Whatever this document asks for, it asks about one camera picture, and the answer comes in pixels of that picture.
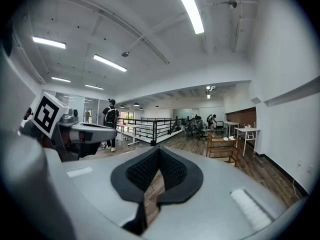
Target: linear fluorescent light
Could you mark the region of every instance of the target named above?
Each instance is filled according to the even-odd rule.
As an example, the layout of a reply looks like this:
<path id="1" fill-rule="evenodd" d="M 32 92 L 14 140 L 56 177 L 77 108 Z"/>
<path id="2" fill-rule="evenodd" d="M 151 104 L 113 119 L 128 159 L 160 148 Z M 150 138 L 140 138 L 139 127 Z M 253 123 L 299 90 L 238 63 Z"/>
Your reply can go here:
<path id="1" fill-rule="evenodd" d="M 57 42 L 57 41 L 35 37 L 35 36 L 33 36 L 32 39 L 35 43 L 40 43 L 40 44 L 45 44 L 49 46 L 55 46 L 62 49 L 66 49 L 66 44 L 64 42 Z"/>
<path id="2" fill-rule="evenodd" d="M 111 66 L 111 67 L 114 67 L 114 68 L 116 68 L 117 70 L 121 70 L 121 71 L 123 71 L 123 72 L 126 72 L 126 71 L 127 71 L 127 69 L 124 68 L 123 66 L 119 66 L 119 65 L 117 65 L 117 64 L 115 64 L 115 63 L 113 63 L 113 62 L 111 62 L 111 61 L 109 61 L 109 60 L 107 60 L 107 59 L 105 59 L 105 58 L 100 57 L 99 55 L 94 55 L 93 58 L 94 58 L 95 60 L 100 61 L 100 62 L 102 62 L 102 63 L 104 63 L 104 64 L 107 64 L 107 65 L 109 65 L 109 66 Z"/>
<path id="3" fill-rule="evenodd" d="M 92 86 L 92 85 L 89 85 L 89 84 L 85 84 L 86 87 L 91 87 L 91 88 L 96 88 L 96 89 L 99 89 L 99 90 L 104 90 L 103 88 L 101 87 L 97 87 L 97 86 Z"/>
<path id="4" fill-rule="evenodd" d="M 200 14 L 199 14 L 195 0 L 181 0 L 181 1 L 186 9 L 186 12 L 190 17 L 195 33 L 196 34 L 203 33 L 205 30 L 204 30 L 204 26 L 202 25 L 202 21 L 201 21 Z"/>
<path id="5" fill-rule="evenodd" d="M 70 81 L 70 80 L 67 80 L 67 79 L 62 79 L 62 78 L 53 77 L 53 76 L 51 76 L 51 78 L 52 78 L 53 80 L 58 80 L 58 81 L 63 81 L 63 82 L 71 83 L 71 81 Z"/>

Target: white desk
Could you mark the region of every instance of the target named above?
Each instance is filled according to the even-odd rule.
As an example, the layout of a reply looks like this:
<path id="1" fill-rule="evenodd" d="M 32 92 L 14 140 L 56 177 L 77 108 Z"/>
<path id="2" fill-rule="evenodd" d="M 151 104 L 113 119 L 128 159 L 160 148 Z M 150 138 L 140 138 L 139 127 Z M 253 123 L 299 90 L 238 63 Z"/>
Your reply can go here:
<path id="1" fill-rule="evenodd" d="M 137 125 L 135 125 L 135 124 L 126 124 L 126 125 L 118 124 L 117 126 L 121 127 L 121 129 L 120 129 L 120 139 L 122 139 L 122 133 L 124 132 L 124 127 L 133 128 L 132 142 L 129 143 L 128 146 L 130 146 L 132 144 L 139 143 L 139 141 L 136 141 L 136 127 L 137 127 Z"/>
<path id="2" fill-rule="evenodd" d="M 243 154 L 242 156 L 245 155 L 245 149 L 246 149 L 246 143 L 247 141 L 253 141 L 254 140 L 254 147 L 253 147 L 253 155 L 255 155 L 256 152 L 256 143 L 257 143 L 257 136 L 258 136 L 258 131 L 260 131 L 257 128 L 234 128 L 237 130 L 237 135 L 236 137 L 239 138 L 239 131 L 245 133 L 245 138 L 244 138 L 244 147 L 243 147 Z"/>
<path id="3" fill-rule="evenodd" d="M 228 135 L 228 126 L 229 126 L 229 137 L 230 137 L 230 132 L 231 132 L 231 126 L 238 126 L 239 127 L 238 122 L 223 121 L 223 129 L 225 128 L 225 124 L 226 124 L 226 134 L 227 135 Z"/>

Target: ceiling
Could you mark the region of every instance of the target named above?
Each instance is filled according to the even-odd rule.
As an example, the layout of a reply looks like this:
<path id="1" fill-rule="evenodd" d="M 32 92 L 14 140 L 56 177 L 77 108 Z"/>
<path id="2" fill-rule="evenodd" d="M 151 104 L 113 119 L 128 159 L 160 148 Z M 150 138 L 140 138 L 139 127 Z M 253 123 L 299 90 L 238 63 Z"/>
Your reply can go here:
<path id="1" fill-rule="evenodd" d="M 257 0 L 236 0 L 234 10 L 213 5 L 223 1 L 195 0 L 204 26 L 204 33 L 195 34 L 181 0 L 27 0 L 12 18 L 13 54 L 41 84 L 54 84 L 51 77 L 59 77 L 71 80 L 70 87 L 88 84 L 114 94 L 188 54 L 245 52 Z M 64 42 L 66 49 L 36 44 L 32 36 Z M 128 57 L 121 56 L 124 51 Z M 127 71 L 93 60 L 95 54 Z"/>
<path id="2" fill-rule="evenodd" d="M 215 86 L 215 89 L 210 92 L 211 98 L 222 98 L 224 94 L 233 86 L 236 85 L 236 82 L 228 83 L 213 83 L 210 86 Z M 116 104 L 116 108 L 119 108 L 120 105 L 125 106 L 125 110 L 139 110 L 139 108 L 146 107 L 149 103 L 153 103 L 160 100 L 170 100 L 170 99 L 179 99 L 179 98 L 207 98 L 206 94 L 206 85 L 193 86 L 190 88 L 176 89 L 171 91 L 165 91 L 156 93 L 153 95 L 147 95 L 137 99 L 128 100 L 122 104 Z M 138 103 L 140 106 L 133 106 L 134 103 Z"/>

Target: wooden floor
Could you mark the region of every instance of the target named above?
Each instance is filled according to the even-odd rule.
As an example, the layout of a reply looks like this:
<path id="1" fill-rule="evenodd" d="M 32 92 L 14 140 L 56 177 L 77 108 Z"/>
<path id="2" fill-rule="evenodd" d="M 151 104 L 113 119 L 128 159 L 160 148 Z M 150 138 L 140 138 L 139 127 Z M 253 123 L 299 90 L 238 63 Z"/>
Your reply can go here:
<path id="1" fill-rule="evenodd" d="M 213 133 L 213 135 L 215 137 L 224 137 L 224 135 L 221 134 Z M 86 156 L 84 159 L 116 156 L 121 153 L 127 153 L 136 149 L 150 146 L 150 144 L 140 142 L 139 144 L 131 145 L 129 147 L 128 143 L 130 142 L 132 142 L 132 140 L 116 141 L 115 152 L 112 153 L 108 149 L 99 149 L 95 155 Z M 201 156 L 205 156 L 207 151 L 207 140 L 198 140 L 195 136 L 186 136 L 184 132 L 161 142 L 160 145 L 181 149 Z M 243 145 L 244 142 L 242 141 L 240 144 L 240 149 L 242 151 Z M 295 196 L 294 189 L 290 181 L 266 158 L 258 158 L 256 156 L 253 157 L 253 149 L 249 145 L 246 145 L 244 156 L 242 156 L 242 152 L 240 152 L 236 167 L 276 194 L 284 201 L 287 207 L 290 207 L 298 200 L 298 198 Z M 159 212 L 156 206 L 156 201 L 158 195 L 164 191 L 164 180 L 160 171 L 158 171 L 150 187 L 144 194 L 144 205 L 148 224 L 152 222 Z M 302 195 L 297 189 L 296 194 L 300 199 L 302 198 Z"/>

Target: power cord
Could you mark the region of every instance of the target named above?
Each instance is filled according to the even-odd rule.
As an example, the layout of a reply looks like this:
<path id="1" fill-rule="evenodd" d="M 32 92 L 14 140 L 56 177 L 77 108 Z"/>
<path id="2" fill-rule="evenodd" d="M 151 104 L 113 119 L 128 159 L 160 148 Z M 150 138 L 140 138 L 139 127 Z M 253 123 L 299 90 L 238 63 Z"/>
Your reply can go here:
<path id="1" fill-rule="evenodd" d="M 296 188 L 295 188 L 294 183 L 295 183 L 295 179 L 293 179 L 293 181 L 292 181 L 292 186 L 293 186 L 293 190 L 294 190 L 294 194 L 295 194 L 295 196 L 300 200 L 299 196 L 297 196 Z"/>

